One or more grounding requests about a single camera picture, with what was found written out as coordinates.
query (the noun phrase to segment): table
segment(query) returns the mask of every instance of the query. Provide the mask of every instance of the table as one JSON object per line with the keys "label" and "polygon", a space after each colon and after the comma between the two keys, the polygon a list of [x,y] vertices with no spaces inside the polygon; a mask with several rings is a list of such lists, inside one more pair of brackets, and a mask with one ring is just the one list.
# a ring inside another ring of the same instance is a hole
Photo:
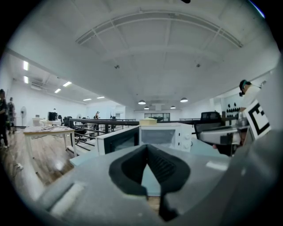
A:
{"label": "table", "polygon": [[40,120],[39,123],[44,125],[61,125],[61,121]]}
{"label": "table", "polygon": [[25,135],[27,153],[29,155],[30,161],[36,173],[38,172],[38,170],[33,160],[31,139],[36,139],[36,138],[48,136],[48,135],[63,137],[64,142],[65,142],[65,149],[67,150],[66,134],[70,134],[71,141],[73,143],[74,154],[76,157],[77,152],[76,152],[74,131],[75,131],[74,129],[71,129],[70,127],[66,127],[66,126],[30,126],[30,127],[26,127],[23,133]]}

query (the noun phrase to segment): window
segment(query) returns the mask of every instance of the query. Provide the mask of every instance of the window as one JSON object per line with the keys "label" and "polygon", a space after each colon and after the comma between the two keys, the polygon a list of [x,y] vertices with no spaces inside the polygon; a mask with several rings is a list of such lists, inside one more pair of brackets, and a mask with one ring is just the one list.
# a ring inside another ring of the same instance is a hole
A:
{"label": "window", "polygon": [[145,118],[154,118],[157,121],[170,121],[170,113],[145,113]]}

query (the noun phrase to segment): white wall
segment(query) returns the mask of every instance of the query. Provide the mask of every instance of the white wall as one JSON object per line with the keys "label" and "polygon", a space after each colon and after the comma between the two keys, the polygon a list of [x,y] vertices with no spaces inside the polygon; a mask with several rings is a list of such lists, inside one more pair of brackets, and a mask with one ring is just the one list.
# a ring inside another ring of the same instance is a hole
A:
{"label": "white wall", "polygon": [[222,106],[220,98],[214,98],[214,110],[217,111],[220,115],[222,115]]}
{"label": "white wall", "polygon": [[53,111],[54,108],[62,117],[72,116],[76,118],[78,114],[86,117],[86,105],[57,98],[42,91],[32,90],[27,84],[13,82],[10,94],[15,104],[17,125],[22,125],[20,109],[23,106],[27,109],[23,126],[32,126],[32,118],[35,115],[47,118],[48,112]]}
{"label": "white wall", "polygon": [[9,64],[7,64],[7,58],[2,58],[0,64],[0,89],[3,89],[6,93],[6,99],[11,97],[11,86],[13,81],[13,75],[11,74],[11,70],[9,68]]}
{"label": "white wall", "polygon": [[135,111],[134,118],[136,121],[140,121],[141,119],[145,118],[145,113],[170,113],[170,121],[179,121],[181,116],[180,110],[170,110],[170,111]]}
{"label": "white wall", "polygon": [[226,115],[233,115],[235,116],[236,114],[238,114],[238,112],[228,112],[227,113],[227,109],[233,109],[233,108],[239,108],[241,107],[241,103],[243,100],[243,97],[240,97],[239,94],[235,94],[229,97],[226,97],[223,99],[224,101],[222,102],[224,104],[224,106],[222,106],[223,111],[226,112]]}
{"label": "white wall", "polygon": [[119,119],[125,119],[125,115],[126,115],[126,107],[123,105],[117,105],[116,108],[116,114],[120,114],[120,118]]}
{"label": "white wall", "polygon": [[134,109],[125,107],[125,119],[135,119]]}
{"label": "white wall", "polygon": [[202,112],[212,111],[210,100],[205,99],[182,109],[182,118],[200,118]]}
{"label": "white wall", "polygon": [[104,101],[99,103],[91,103],[87,105],[87,116],[93,119],[96,112],[99,111],[99,117],[101,119],[110,119],[110,115],[115,116],[116,106],[114,101]]}

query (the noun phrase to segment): metal railing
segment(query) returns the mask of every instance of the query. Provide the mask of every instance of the metal railing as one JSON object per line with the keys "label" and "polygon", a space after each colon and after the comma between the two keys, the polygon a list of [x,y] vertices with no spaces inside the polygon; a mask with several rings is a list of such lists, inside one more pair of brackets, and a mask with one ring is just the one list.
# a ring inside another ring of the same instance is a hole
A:
{"label": "metal railing", "polygon": [[193,120],[200,120],[200,118],[180,118],[180,121],[193,121]]}
{"label": "metal railing", "polygon": [[[215,119],[210,120],[209,123],[222,122],[225,123],[227,120],[233,120],[234,118],[227,119]],[[206,124],[206,120],[200,120],[197,118],[191,119],[180,119],[180,121],[159,121],[158,123],[183,123],[190,124],[192,127],[196,127],[197,124]],[[95,146],[94,143],[89,143],[89,140],[94,139],[95,137],[103,134],[108,134],[110,132],[115,132],[131,126],[139,125],[139,121],[135,119],[68,119],[68,125],[70,128],[75,129],[75,145],[83,148],[87,151],[90,151],[90,147],[84,147],[83,144],[90,146]]]}
{"label": "metal railing", "polygon": [[90,151],[91,146],[95,147],[90,142],[95,137],[136,125],[139,122],[135,119],[68,119],[68,126],[75,129],[75,145],[87,151]]}

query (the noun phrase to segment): monitor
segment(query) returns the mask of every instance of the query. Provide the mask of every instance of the monitor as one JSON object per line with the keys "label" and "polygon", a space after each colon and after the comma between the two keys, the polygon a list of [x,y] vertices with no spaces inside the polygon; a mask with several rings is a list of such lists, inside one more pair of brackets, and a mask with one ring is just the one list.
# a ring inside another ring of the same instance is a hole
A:
{"label": "monitor", "polygon": [[55,121],[56,114],[57,114],[56,112],[48,112],[48,120]]}

